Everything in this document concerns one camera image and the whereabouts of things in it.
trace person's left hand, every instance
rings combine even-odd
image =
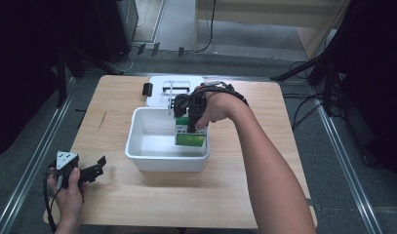
[[[74,168],[69,176],[68,188],[62,188],[56,196],[56,203],[60,209],[60,224],[56,233],[77,233],[79,229],[83,211],[82,192],[86,190],[85,186],[82,186],[82,191],[79,188],[79,178],[80,169]],[[58,181],[54,169],[47,179],[47,184],[54,194],[58,192]]]

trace white container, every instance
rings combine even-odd
[[[210,155],[208,131],[203,147],[175,145],[175,119],[167,111],[163,107],[134,111],[126,155],[140,171],[201,172]]]

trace forearm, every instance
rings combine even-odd
[[[314,233],[314,223],[293,171],[259,125],[253,111],[235,103],[234,122],[243,151],[253,211],[261,233]]]
[[[78,233],[80,222],[81,218],[78,216],[62,217],[56,230],[56,234]]]

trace green object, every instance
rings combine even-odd
[[[176,125],[189,125],[189,117],[180,117],[175,120]]]
[[[206,130],[191,134],[187,132],[189,117],[181,117],[176,119],[176,140],[175,145],[197,146],[202,147],[207,134]]]
[[[204,140],[205,135],[177,134],[177,145],[202,147]]]

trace handheld controller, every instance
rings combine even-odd
[[[56,173],[56,177],[58,179],[57,191],[59,192],[62,188],[68,187],[69,176],[73,169],[78,167],[78,163],[79,156],[77,155],[77,153],[59,151],[57,158],[51,164],[49,164],[47,168],[48,171],[46,172],[43,179],[43,195],[45,199],[48,220],[53,232],[56,232],[56,225],[52,216],[52,208],[51,206],[49,206],[49,196],[47,194],[47,178],[49,177],[50,173]],[[103,156],[98,160],[97,164],[81,170],[78,184],[80,185],[84,182],[94,182],[98,176],[103,175],[103,166],[105,164],[106,158],[105,156]]]

